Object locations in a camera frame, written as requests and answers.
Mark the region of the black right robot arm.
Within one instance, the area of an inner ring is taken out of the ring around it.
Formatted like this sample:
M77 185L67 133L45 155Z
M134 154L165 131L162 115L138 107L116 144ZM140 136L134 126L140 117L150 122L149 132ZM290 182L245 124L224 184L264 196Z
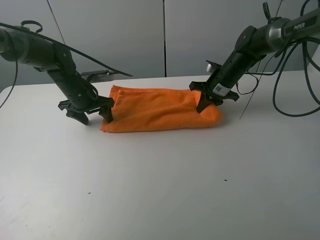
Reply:
M201 113L207 106L219 106L224 100L239 99L231 89L257 62L271 53L282 53L289 45L298 43L320 32L320 10L315 9L294 20L271 17L267 2L263 3L267 24L260 28L248 26L238 37L233 52L220 65L208 62L210 77L205 82L191 82L190 90L199 91L196 110Z

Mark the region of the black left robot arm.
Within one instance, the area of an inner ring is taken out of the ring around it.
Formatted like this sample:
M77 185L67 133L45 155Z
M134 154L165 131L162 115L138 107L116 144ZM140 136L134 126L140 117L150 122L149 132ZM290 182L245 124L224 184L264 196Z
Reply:
M27 21L23 21L20 26L1 29L1 57L8 62L29 65L38 72L47 73L66 97L58 104L58 108L66 110L67 117L87 125L87 116L98 113L108 123L112 122L114 100L100 96L91 84L99 76L110 75L111 71L78 73L71 51L66 46L37 36L25 27L26 24Z

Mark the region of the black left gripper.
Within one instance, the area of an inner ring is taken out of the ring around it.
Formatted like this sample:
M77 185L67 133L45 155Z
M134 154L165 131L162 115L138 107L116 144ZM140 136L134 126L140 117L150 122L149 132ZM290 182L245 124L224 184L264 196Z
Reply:
M115 102L111 97L98 96L96 100L91 99L77 99L76 101L64 100L58 104L60 110L67 110L66 116L68 118L77 120L83 125L88 124L87 114L98 112L107 123L113 121L112 107Z

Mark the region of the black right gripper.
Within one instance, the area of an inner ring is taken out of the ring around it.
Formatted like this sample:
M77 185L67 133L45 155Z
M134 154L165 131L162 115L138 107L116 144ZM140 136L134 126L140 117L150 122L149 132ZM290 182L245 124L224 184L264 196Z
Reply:
M191 91L201 92L196 107L198 113L201 113L212 103L215 106L220 106L224 103L223 100L233 100L236 102L240 98L236 92L231 91L230 88L227 88L220 83L218 83L213 90L210 90L206 82L192 81L189 85L189 89Z

